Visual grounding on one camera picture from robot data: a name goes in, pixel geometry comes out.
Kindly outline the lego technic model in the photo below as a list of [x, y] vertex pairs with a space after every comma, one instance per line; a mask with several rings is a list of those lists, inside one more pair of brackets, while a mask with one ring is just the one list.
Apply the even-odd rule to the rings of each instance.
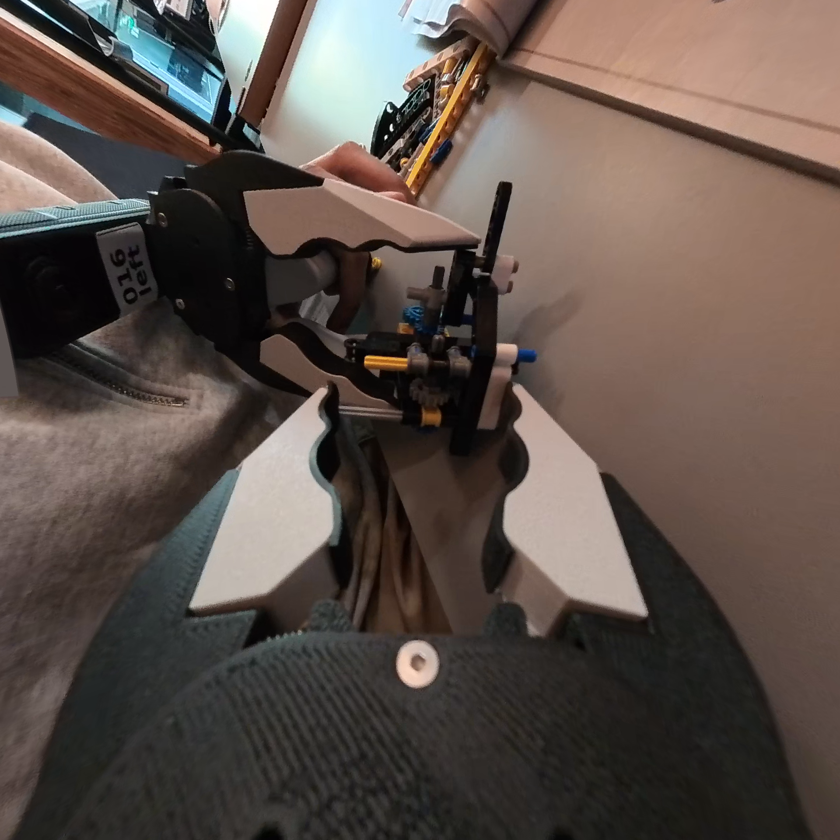
[[378, 375], [392, 394], [387, 407], [352, 406], [345, 416], [450, 431], [449, 452], [468, 455], [478, 432], [497, 428], [511, 378], [535, 350], [498, 338], [500, 298], [512, 290], [518, 261], [499, 247], [512, 184], [499, 182], [480, 251], [458, 248], [451, 267], [436, 266], [426, 287], [411, 287], [393, 332], [346, 339], [348, 361]]

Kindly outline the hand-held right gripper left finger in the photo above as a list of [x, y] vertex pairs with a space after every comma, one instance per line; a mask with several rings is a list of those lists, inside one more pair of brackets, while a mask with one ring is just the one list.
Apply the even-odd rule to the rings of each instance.
[[282, 633], [344, 587], [335, 385], [318, 389], [237, 469], [190, 611], [248, 610]]

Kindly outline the lego instruction booklet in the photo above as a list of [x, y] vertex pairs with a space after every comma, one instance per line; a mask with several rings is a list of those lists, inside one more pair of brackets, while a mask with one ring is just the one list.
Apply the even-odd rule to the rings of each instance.
[[838, 173], [838, 1], [416, 1], [397, 14], [579, 96]]

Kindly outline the person's left hand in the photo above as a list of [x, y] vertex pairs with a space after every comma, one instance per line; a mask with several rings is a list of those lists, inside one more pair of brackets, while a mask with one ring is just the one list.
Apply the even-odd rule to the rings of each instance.
[[[399, 202], [416, 204], [416, 198], [399, 174], [352, 141], [334, 147], [300, 168], [323, 179], [341, 180]], [[338, 301], [327, 320], [327, 329], [347, 333], [364, 300], [370, 254], [348, 251], [342, 247], [333, 248], [332, 251], [339, 270], [336, 281], [325, 294], [338, 296]]]

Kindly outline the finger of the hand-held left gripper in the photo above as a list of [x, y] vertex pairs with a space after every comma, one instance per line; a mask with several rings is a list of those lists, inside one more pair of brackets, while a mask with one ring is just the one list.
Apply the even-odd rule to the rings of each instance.
[[273, 256], [329, 245], [350, 251], [475, 249], [482, 237], [432, 213], [333, 179], [309, 187], [246, 191], [248, 225]]
[[259, 345], [259, 361], [306, 393], [329, 387], [344, 417], [408, 424], [395, 386], [348, 355], [347, 339], [312, 320], [290, 320]]

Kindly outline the pile of loose lego pieces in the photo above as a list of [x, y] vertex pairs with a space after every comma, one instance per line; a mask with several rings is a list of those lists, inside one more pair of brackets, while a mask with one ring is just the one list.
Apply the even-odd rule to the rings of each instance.
[[470, 105], [487, 93], [495, 53], [465, 36], [410, 71], [402, 103], [388, 101], [374, 124], [370, 152], [421, 195], [430, 175], [452, 151]]

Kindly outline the black framed glass panel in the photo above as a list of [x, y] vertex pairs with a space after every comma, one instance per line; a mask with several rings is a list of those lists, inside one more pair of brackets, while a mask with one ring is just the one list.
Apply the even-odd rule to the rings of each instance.
[[216, 42], [213, 11], [225, 2], [29, 2], [62, 27], [74, 45], [86, 44], [114, 67], [138, 78], [203, 127], [225, 137], [223, 147], [263, 151], [259, 132], [235, 112]]

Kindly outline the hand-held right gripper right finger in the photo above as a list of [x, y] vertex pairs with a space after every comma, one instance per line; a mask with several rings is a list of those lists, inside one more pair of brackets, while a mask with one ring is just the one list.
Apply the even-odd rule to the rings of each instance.
[[481, 555], [486, 591], [519, 606], [533, 636], [568, 615], [648, 619], [594, 460], [522, 385], [507, 401], [502, 489]]

